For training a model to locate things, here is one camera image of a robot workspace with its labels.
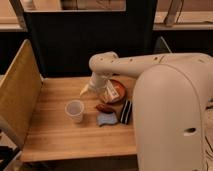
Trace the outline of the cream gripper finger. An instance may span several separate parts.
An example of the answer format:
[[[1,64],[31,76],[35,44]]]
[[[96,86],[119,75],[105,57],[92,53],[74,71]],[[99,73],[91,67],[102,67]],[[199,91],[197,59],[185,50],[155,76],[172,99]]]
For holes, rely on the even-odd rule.
[[[83,87],[83,89],[81,90],[80,96],[82,96],[83,94],[85,94],[86,92],[88,92],[88,90],[89,90],[89,85],[86,84],[86,85]]]
[[[100,90],[99,97],[104,103],[114,103],[119,98],[119,93],[111,80],[108,80],[106,86]]]

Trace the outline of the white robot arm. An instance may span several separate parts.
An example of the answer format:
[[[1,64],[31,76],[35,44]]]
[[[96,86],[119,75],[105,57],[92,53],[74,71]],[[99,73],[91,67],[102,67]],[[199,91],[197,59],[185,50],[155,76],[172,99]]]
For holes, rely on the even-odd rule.
[[[99,91],[114,75],[134,77],[133,126],[139,171],[206,171],[205,117],[213,99],[213,57],[163,53],[89,60],[86,90]]]

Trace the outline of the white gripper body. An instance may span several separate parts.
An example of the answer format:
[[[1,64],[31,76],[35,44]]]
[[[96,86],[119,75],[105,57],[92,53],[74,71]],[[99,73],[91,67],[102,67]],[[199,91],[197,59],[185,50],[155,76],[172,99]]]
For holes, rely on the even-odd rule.
[[[93,73],[88,83],[88,87],[92,92],[102,94],[106,91],[109,78],[104,75]]]

